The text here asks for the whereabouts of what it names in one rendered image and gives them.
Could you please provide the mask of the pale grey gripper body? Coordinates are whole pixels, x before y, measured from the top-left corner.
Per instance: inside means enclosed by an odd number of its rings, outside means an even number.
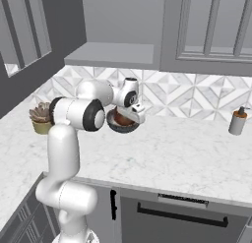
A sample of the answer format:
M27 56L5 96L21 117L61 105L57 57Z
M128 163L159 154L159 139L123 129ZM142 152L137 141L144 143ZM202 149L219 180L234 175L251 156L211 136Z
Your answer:
M122 107L118 107L117 111L121 115L129 118L130 120L133 120L134 123L142 124L145 121L144 112L138 113L138 112L134 111L132 108L122 108Z

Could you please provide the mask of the brown bowl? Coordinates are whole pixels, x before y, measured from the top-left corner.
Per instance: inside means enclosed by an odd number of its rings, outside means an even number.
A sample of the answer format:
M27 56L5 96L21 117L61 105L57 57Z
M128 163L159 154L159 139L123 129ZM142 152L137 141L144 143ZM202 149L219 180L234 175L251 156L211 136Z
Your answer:
M121 115L117 110L114 111L114 120L121 126L130 126L134 123L133 120Z

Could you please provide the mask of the dark grey bowl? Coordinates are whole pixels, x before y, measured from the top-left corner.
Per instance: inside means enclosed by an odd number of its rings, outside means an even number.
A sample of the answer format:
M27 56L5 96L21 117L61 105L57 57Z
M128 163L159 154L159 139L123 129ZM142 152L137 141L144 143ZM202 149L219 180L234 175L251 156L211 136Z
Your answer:
M127 134L135 131L138 127L138 123L133 123L130 126L121 126L117 124L114 120L114 111L117 110L117 108L114 108L112 110L109 110L106 114L106 121L108 126L117 133Z

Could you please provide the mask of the grey open cabinet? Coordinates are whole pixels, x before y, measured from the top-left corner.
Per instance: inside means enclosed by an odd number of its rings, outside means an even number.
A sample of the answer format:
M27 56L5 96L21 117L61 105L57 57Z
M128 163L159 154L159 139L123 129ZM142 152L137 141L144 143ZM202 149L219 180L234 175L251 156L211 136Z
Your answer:
M86 42L68 65L159 67L164 0L82 0Z

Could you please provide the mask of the grey base cabinet door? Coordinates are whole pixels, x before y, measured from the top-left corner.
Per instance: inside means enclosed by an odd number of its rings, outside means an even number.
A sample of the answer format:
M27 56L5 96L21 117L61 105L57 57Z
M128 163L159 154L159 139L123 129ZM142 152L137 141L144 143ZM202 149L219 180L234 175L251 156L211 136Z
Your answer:
M87 216L90 229L97 236L99 243L121 243L119 226L119 192L116 188L93 185L97 192L97 205L94 211ZM116 191L116 220L111 217L110 191Z

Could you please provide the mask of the grey glass cabinet door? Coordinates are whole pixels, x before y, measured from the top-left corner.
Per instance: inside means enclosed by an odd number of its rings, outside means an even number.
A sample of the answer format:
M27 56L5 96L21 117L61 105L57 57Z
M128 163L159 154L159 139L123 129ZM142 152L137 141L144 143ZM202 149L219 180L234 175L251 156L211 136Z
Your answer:
M252 0L164 0L160 68L252 77Z
M0 118L86 42L83 0L0 0Z

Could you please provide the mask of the grey base cabinet run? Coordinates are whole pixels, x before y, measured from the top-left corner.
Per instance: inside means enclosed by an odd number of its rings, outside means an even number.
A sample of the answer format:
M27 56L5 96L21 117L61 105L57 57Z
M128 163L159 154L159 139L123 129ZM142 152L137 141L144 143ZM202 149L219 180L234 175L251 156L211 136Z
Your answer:
M52 243L60 229L54 209L39 202L35 188L41 173L0 231L0 243Z

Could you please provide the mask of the potted succulent plant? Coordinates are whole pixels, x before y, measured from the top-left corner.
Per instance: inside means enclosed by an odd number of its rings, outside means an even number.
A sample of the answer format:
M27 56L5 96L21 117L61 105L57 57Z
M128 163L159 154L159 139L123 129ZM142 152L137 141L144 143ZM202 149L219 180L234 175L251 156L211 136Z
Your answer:
M40 102L37 107L29 111L34 130L40 135L47 135L52 127L49 116L49 102Z

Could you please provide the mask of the grey soap dispenser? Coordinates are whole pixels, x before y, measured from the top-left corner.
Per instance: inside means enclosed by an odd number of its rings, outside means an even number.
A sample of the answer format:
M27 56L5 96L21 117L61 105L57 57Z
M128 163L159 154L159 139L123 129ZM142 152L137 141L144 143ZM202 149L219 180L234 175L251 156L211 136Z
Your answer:
M240 106L238 110L233 112L228 128L231 135L239 136L242 133L247 119L247 110L249 110L249 107Z

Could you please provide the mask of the grey dishwasher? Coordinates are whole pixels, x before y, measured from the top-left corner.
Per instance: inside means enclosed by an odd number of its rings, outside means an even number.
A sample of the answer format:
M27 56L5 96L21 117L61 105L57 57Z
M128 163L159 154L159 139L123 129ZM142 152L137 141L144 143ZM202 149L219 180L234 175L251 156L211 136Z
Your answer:
M252 208L207 199L123 188L120 190L122 243L252 243ZM137 212L146 209L214 220L227 227Z

